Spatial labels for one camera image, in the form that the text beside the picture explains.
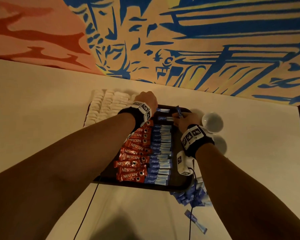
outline tabletop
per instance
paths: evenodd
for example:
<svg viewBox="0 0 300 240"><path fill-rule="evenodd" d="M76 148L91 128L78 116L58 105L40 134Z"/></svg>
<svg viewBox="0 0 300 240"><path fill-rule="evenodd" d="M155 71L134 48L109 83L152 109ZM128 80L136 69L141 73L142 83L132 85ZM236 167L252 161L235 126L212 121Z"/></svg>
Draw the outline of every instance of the tabletop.
<svg viewBox="0 0 300 240"><path fill-rule="evenodd" d="M159 104L217 112L224 121L219 134L227 142L225 156L300 218L297 107L4 60L0 172L81 129L94 89L152 91ZM90 184L64 213L48 240L74 237L95 187ZM76 239L187 239L186 209L168 192L99 185ZM191 239L231 239L213 207L196 207L193 214L208 231L203 235L192 225Z"/></svg>

